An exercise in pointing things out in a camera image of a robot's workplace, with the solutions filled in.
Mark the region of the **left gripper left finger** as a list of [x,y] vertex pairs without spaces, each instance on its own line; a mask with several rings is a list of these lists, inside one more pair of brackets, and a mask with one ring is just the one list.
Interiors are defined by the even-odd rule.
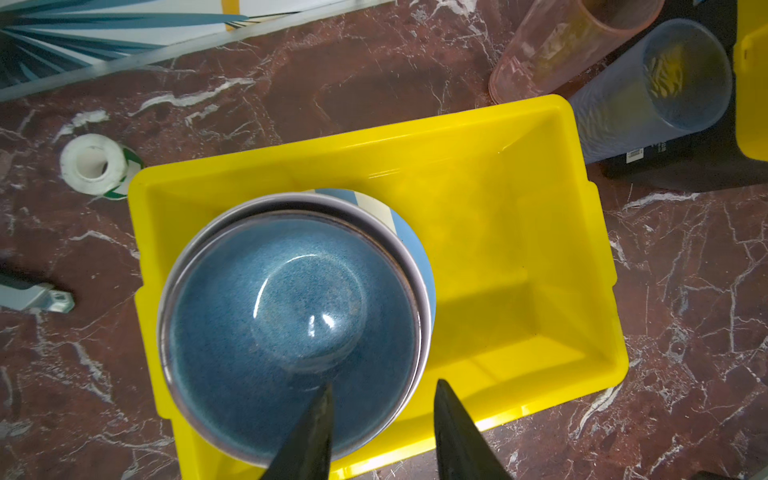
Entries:
[[333,416],[332,388],[326,384],[310,402],[260,479],[328,479]]

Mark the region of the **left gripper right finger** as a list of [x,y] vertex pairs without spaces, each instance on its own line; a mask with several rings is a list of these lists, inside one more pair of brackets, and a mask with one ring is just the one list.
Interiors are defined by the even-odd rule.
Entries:
[[434,397],[434,432],[441,480],[512,479],[444,379]]

